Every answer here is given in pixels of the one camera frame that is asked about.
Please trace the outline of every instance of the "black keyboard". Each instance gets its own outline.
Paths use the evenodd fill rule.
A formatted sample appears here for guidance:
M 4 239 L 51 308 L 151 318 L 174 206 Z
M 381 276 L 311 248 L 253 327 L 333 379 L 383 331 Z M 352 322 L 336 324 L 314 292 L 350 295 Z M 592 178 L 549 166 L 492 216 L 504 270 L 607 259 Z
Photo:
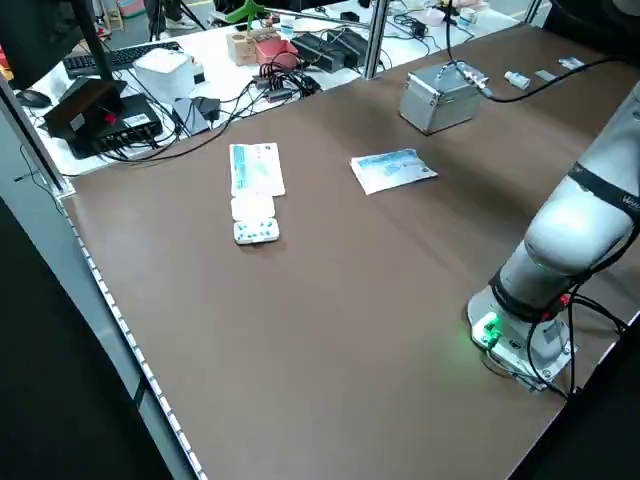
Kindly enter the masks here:
M 112 50 L 110 52 L 105 52 L 105 55 L 112 70 L 126 70 L 128 68 L 133 68 L 133 62 L 140 57 L 143 57 L 154 48 L 182 50 L 178 42 L 166 42 Z M 67 57 L 64 59 L 63 63 L 69 78 L 77 78 L 81 75 L 99 75 L 92 55 Z

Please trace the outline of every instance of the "white box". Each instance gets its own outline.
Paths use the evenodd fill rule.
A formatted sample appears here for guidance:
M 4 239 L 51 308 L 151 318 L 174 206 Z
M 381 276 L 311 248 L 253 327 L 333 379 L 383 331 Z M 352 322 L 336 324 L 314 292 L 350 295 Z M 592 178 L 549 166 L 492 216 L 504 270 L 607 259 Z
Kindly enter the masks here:
M 195 87 L 191 57 L 182 52 L 156 48 L 136 60 L 133 68 L 138 80 L 162 103 L 186 98 Z

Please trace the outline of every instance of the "white robotic arm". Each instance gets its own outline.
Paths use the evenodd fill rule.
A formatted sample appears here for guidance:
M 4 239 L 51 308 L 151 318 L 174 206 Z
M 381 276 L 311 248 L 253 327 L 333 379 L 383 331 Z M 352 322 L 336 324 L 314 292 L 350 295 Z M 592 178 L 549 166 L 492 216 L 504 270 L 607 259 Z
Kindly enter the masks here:
M 469 301 L 474 342 L 507 368 L 534 376 L 530 343 L 536 369 L 553 379 L 570 349 L 560 309 L 550 306 L 628 237 L 640 215 L 639 193 L 640 83 L 542 206 L 516 251 Z

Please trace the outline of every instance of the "brown table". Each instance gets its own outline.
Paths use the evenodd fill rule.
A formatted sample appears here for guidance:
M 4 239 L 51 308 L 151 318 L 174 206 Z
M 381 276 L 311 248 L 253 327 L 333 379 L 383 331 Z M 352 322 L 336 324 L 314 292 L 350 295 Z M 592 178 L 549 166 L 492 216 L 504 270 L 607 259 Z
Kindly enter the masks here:
M 517 27 L 455 49 L 502 75 L 599 55 Z M 467 299 L 513 251 L 640 78 L 609 64 L 430 137 L 395 109 L 404 65 L 235 123 L 183 158 L 74 181 L 82 238 L 209 478 L 508 475 L 562 405 L 487 371 Z M 183 142 L 186 148 L 201 138 Z M 239 248 L 229 143 L 277 142 L 281 239 Z M 440 178 L 365 196 L 351 157 L 414 147 Z M 585 293 L 629 319 L 638 249 Z M 579 384 L 615 338 L 577 314 Z

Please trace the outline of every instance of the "metal case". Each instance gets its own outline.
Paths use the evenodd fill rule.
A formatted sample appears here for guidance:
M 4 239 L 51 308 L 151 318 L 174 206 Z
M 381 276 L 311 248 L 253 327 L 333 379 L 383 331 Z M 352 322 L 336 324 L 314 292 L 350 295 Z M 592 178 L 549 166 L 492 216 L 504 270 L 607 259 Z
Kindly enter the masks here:
M 465 71 L 487 81 L 487 77 L 460 62 Z M 441 63 L 410 72 L 400 101 L 400 115 L 429 135 L 472 119 L 481 95 L 467 83 L 453 64 Z

